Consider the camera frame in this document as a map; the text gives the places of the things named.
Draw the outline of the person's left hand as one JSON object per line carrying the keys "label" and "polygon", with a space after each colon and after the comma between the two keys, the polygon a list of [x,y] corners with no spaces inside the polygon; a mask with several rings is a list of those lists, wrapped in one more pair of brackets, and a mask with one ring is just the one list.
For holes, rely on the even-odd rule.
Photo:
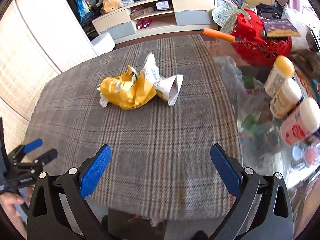
{"label": "person's left hand", "polygon": [[30,204],[33,188],[26,187],[23,190],[26,194],[26,200],[20,195],[11,192],[5,192],[1,195],[1,205],[8,217],[20,217],[15,207],[16,205]]}

